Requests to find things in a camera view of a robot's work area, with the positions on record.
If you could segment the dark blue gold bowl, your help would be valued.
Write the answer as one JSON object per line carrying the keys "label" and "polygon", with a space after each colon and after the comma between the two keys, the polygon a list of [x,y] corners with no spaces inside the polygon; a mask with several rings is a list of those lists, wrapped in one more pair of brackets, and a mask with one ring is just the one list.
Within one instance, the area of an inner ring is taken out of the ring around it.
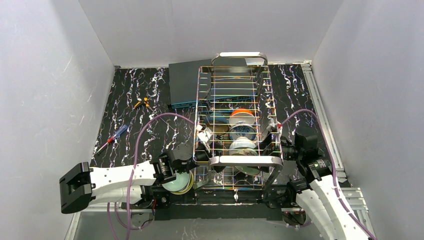
{"label": "dark blue gold bowl", "polygon": [[230,130],[228,119],[217,112],[207,114],[202,122],[217,136],[222,136]]}

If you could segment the orange bowl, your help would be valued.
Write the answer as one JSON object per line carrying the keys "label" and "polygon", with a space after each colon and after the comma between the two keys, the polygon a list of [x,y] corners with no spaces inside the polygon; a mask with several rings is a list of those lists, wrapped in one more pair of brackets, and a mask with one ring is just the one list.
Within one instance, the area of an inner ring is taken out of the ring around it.
{"label": "orange bowl", "polygon": [[254,114],[246,108],[239,108],[234,110],[228,119],[228,122],[231,126],[243,123],[248,125],[253,125],[256,121]]}

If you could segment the blue white floral bowl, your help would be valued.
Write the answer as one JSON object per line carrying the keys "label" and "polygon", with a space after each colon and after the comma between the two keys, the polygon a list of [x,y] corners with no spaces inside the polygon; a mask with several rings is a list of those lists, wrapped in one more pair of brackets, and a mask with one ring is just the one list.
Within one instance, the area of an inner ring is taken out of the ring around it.
{"label": "blue white floral bowl", "polygon": [[235,141],[240,137],[253,141],[256,138],[256,130],[249,124],[236,124],[228,132],[228,138]]}

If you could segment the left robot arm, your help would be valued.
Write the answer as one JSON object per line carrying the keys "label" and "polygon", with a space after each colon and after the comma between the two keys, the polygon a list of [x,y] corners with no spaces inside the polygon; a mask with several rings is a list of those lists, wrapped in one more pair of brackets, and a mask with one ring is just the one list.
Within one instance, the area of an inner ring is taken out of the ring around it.
{"label": "left robot arm", "polygon": [[204,144],[199,144],[194,153],[190,151],[187,143],[181,143],[158,158],[136,166],[101,168],[80,162],[59,179],[61,213],[77,213],[100,203],[137,205],[153,196],[149,188],[156,185],[172,194],[183,195],[194,184],[191,170],[212,156]]}

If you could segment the steel wire dish rack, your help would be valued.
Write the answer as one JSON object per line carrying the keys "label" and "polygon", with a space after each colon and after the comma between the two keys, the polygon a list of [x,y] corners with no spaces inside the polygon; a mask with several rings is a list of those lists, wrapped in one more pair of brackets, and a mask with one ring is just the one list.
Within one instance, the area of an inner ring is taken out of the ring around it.
{"label": "steel wire dish rack", "polygon": [[267,56],[221,52],[198,69],[194,188],[268,192],[283,169]]}

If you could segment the pale white ribbed bowl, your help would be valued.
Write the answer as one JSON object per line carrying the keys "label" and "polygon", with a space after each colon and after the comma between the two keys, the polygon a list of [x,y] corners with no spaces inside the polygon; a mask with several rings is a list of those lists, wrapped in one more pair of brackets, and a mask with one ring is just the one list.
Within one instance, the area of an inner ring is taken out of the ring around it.
{"label": "pale white ribbed bowl", "polygon": [[239,137],[229,147],[230,156],[258,156],[256,143],[247,137]]}

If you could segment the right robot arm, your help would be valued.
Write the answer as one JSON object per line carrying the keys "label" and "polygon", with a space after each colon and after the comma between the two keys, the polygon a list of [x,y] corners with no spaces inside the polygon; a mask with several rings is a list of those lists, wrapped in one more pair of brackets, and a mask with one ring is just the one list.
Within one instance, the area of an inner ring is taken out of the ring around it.
{"label": "right robot arm", "polygon": [[282,193],[269,189],[264,198],[271,204],[295,204],[302,208],[326,240],[374,240],[376,237],[356,217],[343,195],[334,161],[319,148],[318,136],[296,132],[294,141],[286,137],[274,143],[268,133],[256,147],[260,153],[276,156],[280,150],[285,160],[295,161],[300,179],[290,180]]}

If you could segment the light green bowl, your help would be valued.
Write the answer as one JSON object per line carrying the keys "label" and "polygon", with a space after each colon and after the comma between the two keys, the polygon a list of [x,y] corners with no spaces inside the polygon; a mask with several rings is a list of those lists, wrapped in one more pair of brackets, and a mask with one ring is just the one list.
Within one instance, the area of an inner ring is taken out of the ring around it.
{"label": "light green bowl", "polygon": [[257,176],[261,172],[260,168],[257,167],[257,166],[253,166],[253,167],[251,167],[251,166],[235,166],[235,168],[239,172],[244,173],[244,174],[249,175],[249,176]]}

